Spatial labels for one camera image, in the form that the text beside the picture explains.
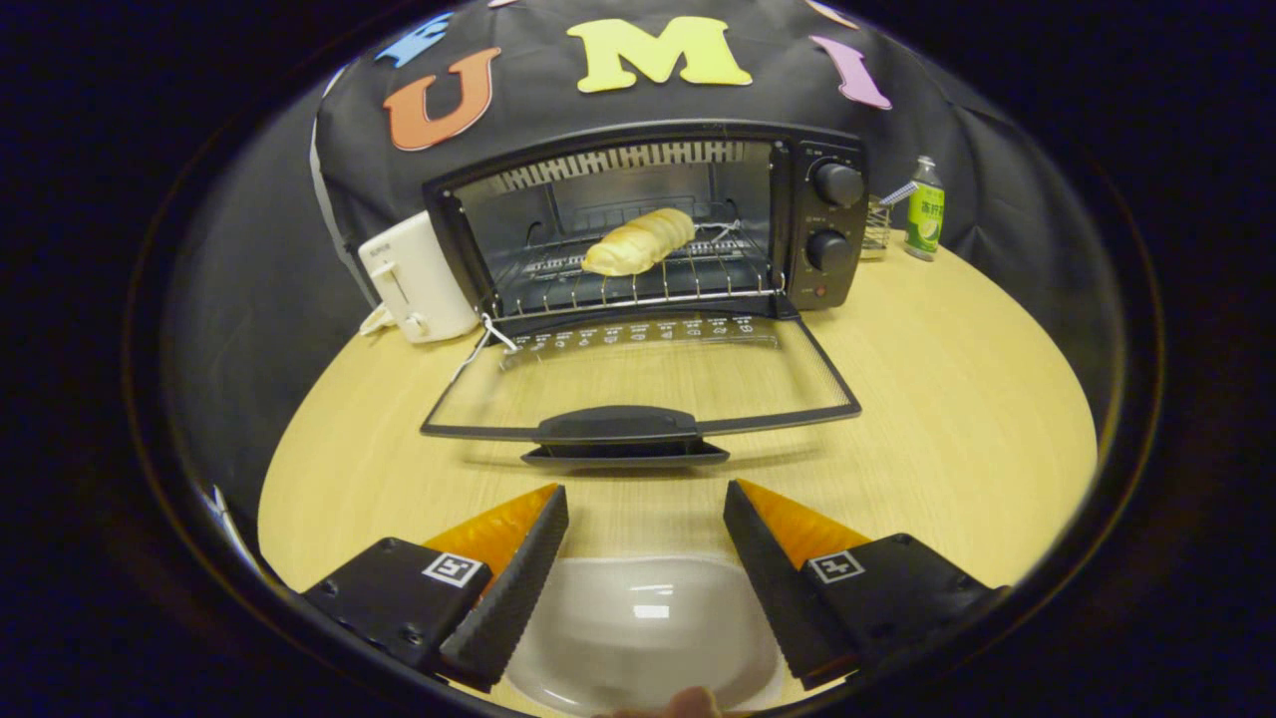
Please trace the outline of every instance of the hand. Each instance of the hand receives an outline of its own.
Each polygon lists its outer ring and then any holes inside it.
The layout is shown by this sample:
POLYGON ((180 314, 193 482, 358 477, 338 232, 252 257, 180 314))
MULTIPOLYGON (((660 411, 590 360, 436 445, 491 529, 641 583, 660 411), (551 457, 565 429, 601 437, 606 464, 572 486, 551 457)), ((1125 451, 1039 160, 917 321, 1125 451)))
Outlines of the hand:
POLYGON ((731 715, 743 715, 743 713, 720 713, 713 694, 703 686, 697 686, 674 694, 674 698, 669 699, 669 705, 660 713, 624 709, 611 715, 596 715, 595 718, 730 718, 731 715))

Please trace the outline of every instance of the wooden table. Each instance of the wooden table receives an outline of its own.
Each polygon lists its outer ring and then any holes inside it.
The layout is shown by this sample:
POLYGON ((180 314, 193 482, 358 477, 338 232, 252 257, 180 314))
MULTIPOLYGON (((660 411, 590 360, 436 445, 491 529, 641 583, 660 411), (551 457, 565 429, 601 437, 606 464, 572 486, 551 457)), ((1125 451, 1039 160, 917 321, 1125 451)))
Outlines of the wooden table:
MULTIPOLYGON (((425 541, 544 486, 567 487, 561 557, 671 553, 736 561, 722 525, 731 478, 778 491, 870 537, 909 532, 988 585, 1013 584, 1091 486, 1096 441, 1081 386, 1045 330, 940 249, 860 265, 843 306, 805 312, 864 407, 855 420, 720 436, 731 460, 684 471, 561 476, 527 444, 419 430, 477 330, 410 344, 355 335, 292 418, 262 492, 262 552, 310 588, 374 541, 425 541)), ((804 694, 796 681, 785 700, 804 694)), ((508 685, 490 700, 546 714, 508 685)))

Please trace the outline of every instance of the black knob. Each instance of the black knob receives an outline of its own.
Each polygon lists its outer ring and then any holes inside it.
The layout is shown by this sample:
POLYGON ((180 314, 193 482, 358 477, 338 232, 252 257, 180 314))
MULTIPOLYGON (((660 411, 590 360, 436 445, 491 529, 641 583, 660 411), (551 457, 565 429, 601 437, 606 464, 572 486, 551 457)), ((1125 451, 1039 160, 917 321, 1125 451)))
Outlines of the black knob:
POLYGON ((855 261, 854 254, 851 242, 846 241, 842 232, 823 230, 810 235, 810 238, 806 240, 806 260, 822 272, 850 269, 851 263, 855 261))
POLYGON ((815 170, 815 194, 835 207, 850 207, 864 196, 864 175, 840 162, 820 165, 815 170))

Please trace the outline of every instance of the letter m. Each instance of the letter m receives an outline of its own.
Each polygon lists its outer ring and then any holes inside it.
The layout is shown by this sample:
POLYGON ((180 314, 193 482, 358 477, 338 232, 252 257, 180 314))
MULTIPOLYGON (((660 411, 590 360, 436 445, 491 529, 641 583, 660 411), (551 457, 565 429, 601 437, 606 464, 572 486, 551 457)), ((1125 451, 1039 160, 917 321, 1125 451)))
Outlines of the letter m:
POLYGON ((581 92, 633 87, 638 75, 620 66, 620 57, 653 82, 674 74, 679 57, 686 66, 679 77, 697 84, 749 84, 753 77, 740 69, 726 45, 726 23, 713 18, 679 17, 669 20, 660 37, 619 20, 593 20, 567 31, 584 42, 588 73, 575 85, 581 92))

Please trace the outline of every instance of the bread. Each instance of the bread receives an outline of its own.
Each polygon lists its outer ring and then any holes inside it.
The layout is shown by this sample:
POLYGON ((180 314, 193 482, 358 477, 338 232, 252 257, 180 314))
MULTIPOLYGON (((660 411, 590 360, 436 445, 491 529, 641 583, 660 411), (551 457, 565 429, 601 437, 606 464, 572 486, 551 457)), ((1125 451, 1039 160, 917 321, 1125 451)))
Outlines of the bread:
POLYGON ((605 277, 641 274, 694 237, 685 212, 656 209, 607 232, 584 253, 581 268, 605 277))

